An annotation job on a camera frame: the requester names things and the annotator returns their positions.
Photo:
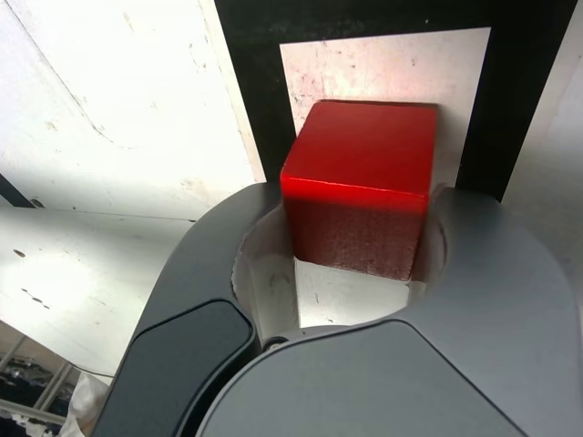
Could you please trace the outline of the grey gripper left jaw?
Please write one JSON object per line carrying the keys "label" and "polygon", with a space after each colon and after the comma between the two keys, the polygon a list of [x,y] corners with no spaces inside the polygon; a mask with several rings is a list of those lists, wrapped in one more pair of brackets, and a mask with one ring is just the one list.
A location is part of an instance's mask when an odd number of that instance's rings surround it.
{"label": "grey gripper left jaw", "polygon": [[167,260],[113,380],[96,436],[192,436],[263,343],[299,326],[281,190],[244,188]]}

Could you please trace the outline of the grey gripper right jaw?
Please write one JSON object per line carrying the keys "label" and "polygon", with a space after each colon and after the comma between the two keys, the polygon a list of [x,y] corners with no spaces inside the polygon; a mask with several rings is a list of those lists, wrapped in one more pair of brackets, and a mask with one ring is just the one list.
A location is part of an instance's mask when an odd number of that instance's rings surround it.
{"label": "grey gripper right jaw", "polygon": [[552,254],[494,199],[430,209],[426,295],[290,341],[220,392],[201,436],[579,436],[576,298]]}

